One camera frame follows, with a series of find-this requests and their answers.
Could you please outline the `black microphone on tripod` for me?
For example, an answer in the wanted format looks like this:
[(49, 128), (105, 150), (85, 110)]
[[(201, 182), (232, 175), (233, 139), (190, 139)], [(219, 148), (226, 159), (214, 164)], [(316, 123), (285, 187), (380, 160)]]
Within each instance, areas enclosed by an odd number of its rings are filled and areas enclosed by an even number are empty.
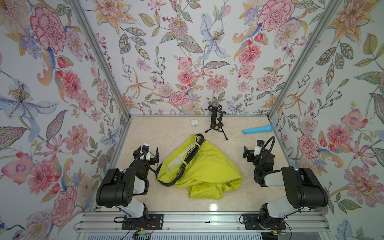
[(206, 130), (205, 133), (208, 133), (211, 130), (223, 133), (225, 140), (227, 141), (228, 137), (226, 136), (223, 129), (223, 116), (226, 114), (226, 112), (223, 110), (223, 106), (220, 105), (218, 100), (213, 100), (209, 105), (208, 110), (211, 112), (211, 122), (210, 128)]

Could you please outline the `lime green trousers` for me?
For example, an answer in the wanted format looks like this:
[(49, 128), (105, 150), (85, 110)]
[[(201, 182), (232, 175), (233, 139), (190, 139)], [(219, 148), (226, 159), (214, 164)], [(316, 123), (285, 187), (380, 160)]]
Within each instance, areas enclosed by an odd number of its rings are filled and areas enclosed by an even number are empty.
[(241, 170), (216, 146), (205, 139), (181, 180), (172, 187), (187, 189), (191, 199), (219, 200), (243, 183)]

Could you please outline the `aluminium front rail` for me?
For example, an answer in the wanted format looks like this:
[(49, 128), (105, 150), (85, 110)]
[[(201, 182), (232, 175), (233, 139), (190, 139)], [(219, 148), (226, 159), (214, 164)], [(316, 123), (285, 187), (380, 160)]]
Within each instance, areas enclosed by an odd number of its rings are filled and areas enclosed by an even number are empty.
[[(161, 230), (155, 233), (205, 233), (205, 232), (267, 232), (255, 224), (247, 230), (244, 222), (246, 212), (161, 212), (163, 215)], [(83, 214), (79, 223), (74, 225), (76, 233), (126, 233), (134, 232), (135, 227), (123, 226), (124, 215), (119, 212), (94, 212)], [(288, 216), (283, 223), (287, 233), (330, 232), (325, 217), (318, 212), (301, 212)]]

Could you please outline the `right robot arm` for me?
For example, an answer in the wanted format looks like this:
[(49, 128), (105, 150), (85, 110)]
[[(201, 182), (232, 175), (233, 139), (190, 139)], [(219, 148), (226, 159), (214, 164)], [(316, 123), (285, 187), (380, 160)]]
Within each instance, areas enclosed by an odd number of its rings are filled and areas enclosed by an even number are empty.
[(264, 188), (284, 188), (285, 194), (273, 203), (265, 203), (256, 214), (244, 214), (239, 220), (247, 230), (286, 229), (285, 219), (304, 208), (326, 207), (329, 197), (314, 172), (309, 168), (274, 169), (272, 149), (275, 138), (258, 140), (254, 150), (244, 147), (243, 158), (255, 167), (254, 181)]

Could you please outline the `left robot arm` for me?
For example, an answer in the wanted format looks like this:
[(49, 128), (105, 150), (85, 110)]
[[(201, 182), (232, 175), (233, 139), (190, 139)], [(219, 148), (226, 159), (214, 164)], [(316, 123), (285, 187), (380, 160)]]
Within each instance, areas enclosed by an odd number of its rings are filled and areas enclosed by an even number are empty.
[(107, 171), (96, 194), (98, 206), (116, 208), (125, 216), (123, 223), (141, 228), (150, 222), (148, 208), (135, 196), (144, 196), (149, 191), (148, 173), (155, 172), (152, 166), (159, 163), (160, 154), (150, 152), (149, 145), (140, 146), (133, 153), (134, 160), (124, 170)]

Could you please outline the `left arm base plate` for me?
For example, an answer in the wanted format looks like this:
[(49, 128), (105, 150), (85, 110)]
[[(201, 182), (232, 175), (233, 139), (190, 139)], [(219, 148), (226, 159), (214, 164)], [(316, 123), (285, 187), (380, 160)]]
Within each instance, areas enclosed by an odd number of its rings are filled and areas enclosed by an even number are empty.
[(132, 219), (124, 216), (122, 230), (162, 230), (164, 223), (164, 214), (148, 214), (141, 218)]

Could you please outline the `black leather belt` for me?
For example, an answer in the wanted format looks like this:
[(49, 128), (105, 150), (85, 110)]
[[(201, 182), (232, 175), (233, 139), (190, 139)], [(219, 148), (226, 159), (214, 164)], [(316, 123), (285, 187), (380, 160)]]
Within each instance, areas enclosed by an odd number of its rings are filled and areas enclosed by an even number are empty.
[(202, 134), (191, 135), (159, 165), (156, 172), (157, 181), (165, 187), (175, 185), (181, 180), (204, 142), (205, 137)]

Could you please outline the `blue toy microphone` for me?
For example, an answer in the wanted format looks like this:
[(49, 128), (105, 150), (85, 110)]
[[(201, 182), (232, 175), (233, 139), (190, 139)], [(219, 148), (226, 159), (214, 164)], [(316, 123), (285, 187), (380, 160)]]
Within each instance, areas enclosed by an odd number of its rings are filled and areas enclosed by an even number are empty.
[(252, 133), (260, 133), (260, 132), (271, 132), (275, 129), (273, 125), (267, 125), (264, 127), (252, 128), (243, 130), (243, 134), (252, 134)]

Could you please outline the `small white earbud case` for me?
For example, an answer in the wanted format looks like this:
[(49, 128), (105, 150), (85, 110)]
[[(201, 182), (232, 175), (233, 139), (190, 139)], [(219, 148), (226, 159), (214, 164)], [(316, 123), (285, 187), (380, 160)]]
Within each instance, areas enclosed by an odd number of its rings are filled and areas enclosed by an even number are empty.
[(193, 127), (196, 127), (196, 126), (199, 125), (199, 121), (198, 121), (198, 120), (191, 120), (190, 123), (191, 123), (191, 125), (192, 125)]

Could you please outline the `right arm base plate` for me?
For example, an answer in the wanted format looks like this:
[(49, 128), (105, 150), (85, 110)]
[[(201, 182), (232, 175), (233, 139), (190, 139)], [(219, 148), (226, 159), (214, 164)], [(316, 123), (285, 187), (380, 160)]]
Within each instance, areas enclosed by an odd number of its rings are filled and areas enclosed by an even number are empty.
[(242, 214), (239, 222), (245, 226), (246, 230), (281, 231), (287, 229), (283, 219), (271, 218), (268, 215)]

